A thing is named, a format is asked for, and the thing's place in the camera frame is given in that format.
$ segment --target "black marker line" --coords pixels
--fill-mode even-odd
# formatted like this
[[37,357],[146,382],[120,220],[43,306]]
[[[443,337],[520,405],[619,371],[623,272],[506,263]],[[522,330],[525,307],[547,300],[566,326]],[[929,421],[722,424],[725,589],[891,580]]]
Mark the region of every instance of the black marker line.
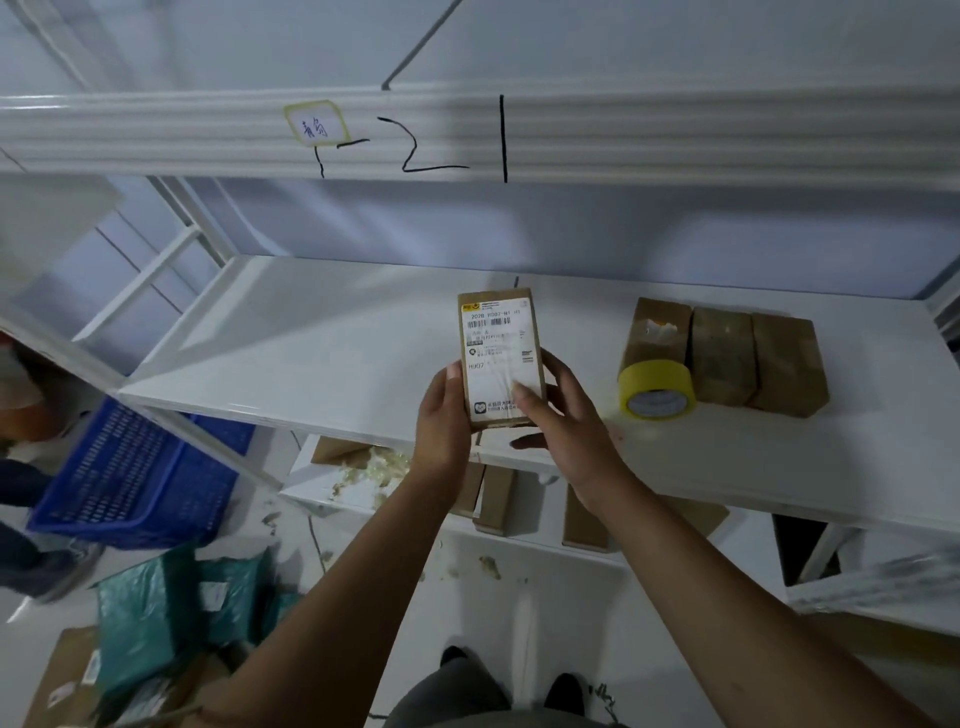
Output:
[[370,141],[369,139],[354,139],[353,141],[344,141],[337,145],[337,149],[343,149],[344,147],[352,147],[354,144],[362,144],[365,141]]
[[467,167],[465,164],[441,164],[439,167],[420,167],[419,169],[407,169],[407,164],[412,158],[414,158],[414,154],[417,152],[417,138],[413,135],[413,132],[400,124],[398,121],[388,119],[386,116],[377,116],[376,118],[379,121],[386,121],[388,124],[396,124],[405,132],[407,132],[410,135],[410,138],[414,140],[414,148],[410,150],[410,154],[407,156],[407,159],[403,161],[403,166],[400,167],[400,169],[402,169],[404,172],[429,172],[432,169],[469,169],[469,167]]
[[503,115],[503,94],[500,94],[500,155],[503,157],[503,181],[507,181],[507,119]]
[[320,151],[316,147],[313,148],[313,156],[317,158],[317,163],[320,165],[320,179],[325,180],[324,163],[320,161]]

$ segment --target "white wall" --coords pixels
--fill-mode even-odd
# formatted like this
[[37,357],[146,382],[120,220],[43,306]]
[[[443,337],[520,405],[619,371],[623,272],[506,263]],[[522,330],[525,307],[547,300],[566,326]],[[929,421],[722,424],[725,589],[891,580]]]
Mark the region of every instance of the white wall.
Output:
[[[53,0],[118,90],[378,85],[448,0]],[[400,82],[960,65],[945,0],[465,0]],[[45,90],[54,90],[52,86]]]
[[911,298],[960,256],[949,195],[191,181],[240,252]]
[[[109,303],[182,227],[145,180],[115,178],[113,182],[123,192],[116,209],[93,221],[89,232],[13,299],[67,337]],[[216,271],[194,243],[173,270],[164,271],[98,334],[91,348],[118,371],[131,372]]]
[[76,93],[79,89],[43,50],[7,3],[0,3],[0,96]]
[[901,74],[956,68],[958,31],[941,0],[466,0],[400,80]]

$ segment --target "lower shelf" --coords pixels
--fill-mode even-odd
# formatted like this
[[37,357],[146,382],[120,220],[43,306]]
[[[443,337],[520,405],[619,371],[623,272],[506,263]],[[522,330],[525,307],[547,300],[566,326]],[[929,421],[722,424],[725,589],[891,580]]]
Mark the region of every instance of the lower shelf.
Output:
[[[381,490],[375,483],[361,481],[337,489],[339,468],[314,465],[310,462],[319,440],[311,435],[287,477],[281,494],[304,503],[330,508],[348,509],[372,515]],[[611,551],[597,553],[564,546],[564,508],[566,484],[562,480],[544,485],[535,473],[518,472],[510,501],[507,536],[493,536],[473,527],[470,519],[448,515],[443,530],[463,533],[482,539],[507,540],[517,546],[561,553],[574,558],[626,567],[627,562],[617,544],[611,540]],[[744,573],[772,595],[783,600],[785,591],[770,514],[731,508],[727,519],[710,536],[720,551]]]

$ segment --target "handwritten label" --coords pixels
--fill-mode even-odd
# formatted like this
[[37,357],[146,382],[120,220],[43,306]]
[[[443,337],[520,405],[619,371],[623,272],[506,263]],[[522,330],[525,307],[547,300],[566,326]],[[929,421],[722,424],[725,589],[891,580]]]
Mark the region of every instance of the handwritten label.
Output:
[[283,108],[283,115],[297,140],[308,147],[350,141],[344,115],[332,101],[308,101]]
[[80,681],[81,685],[96,685],[97,678],[100,677],[100,650],[93,650],[93,654],[90,655],[90,662],[86,664],[86,670],[84,670],[84,679]]
[[77,683],[69,682],[64,683],[56,690],[52,691],[47,696],[47,710],[50,710],[58,703],[61,703],[63,700],[66,700],[70,695],[77,691]]

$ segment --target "person's left hand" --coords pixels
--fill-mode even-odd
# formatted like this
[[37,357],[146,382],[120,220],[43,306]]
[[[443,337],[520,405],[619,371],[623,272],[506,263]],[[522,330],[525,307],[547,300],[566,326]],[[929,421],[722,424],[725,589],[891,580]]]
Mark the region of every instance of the person's left hand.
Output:
[[433,377],[420,403],[417,442],[410,472],[449,483],[460,492],[470,454],[470,422],[464,405],[464,375],[460,362]]

